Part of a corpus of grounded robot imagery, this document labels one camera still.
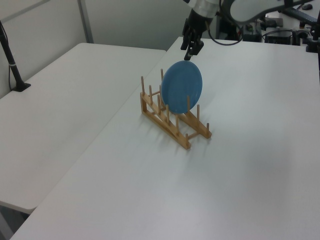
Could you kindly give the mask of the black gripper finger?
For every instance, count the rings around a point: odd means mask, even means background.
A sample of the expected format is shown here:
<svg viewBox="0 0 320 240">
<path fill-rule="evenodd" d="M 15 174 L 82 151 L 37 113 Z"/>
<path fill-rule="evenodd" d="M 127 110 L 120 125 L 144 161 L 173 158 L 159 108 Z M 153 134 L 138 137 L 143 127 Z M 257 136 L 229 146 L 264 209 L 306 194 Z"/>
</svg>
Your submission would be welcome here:
<svg viewBox="0 0 320 240">
<path fill-rule="evenodd" d="M 184 56 L 184 60 L 189 61 L 192 56 L 197 56 L 198 53 L 203 48 L 203 46 L 204 46 L 203 41 L 187 43 L 185 46 L 186 54 Z"/>
<path fill-rule="evenodd" d="M 189 44 L 190 44 L 190 36 L 187 35 L 187 34 L 185 34 L 185 35 L 183 36 L 182 44 L 181 44 L 180 49 L 181 49 L 181 50 L 186 50 L 186 49 L 188 48 Z"/>
</svg>

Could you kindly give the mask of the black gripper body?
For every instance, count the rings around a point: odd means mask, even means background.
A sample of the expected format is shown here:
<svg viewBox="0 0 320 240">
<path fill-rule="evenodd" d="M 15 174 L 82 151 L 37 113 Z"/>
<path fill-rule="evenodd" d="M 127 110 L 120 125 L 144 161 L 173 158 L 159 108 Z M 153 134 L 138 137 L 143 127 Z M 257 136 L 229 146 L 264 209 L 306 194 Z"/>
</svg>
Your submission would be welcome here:
<svg viewBox="0 0 320 240">
<path fill-rule="evenodd" d="M 189 35 L 190 43 L 199 43 L 202 41 L 203 32 L 207 30 L 207 25 L 210 25 L 212 21 L 212 17 L 204 17 L 192 9 L 188 18 L 185 20 L 183 36 Z"/>
</svg>

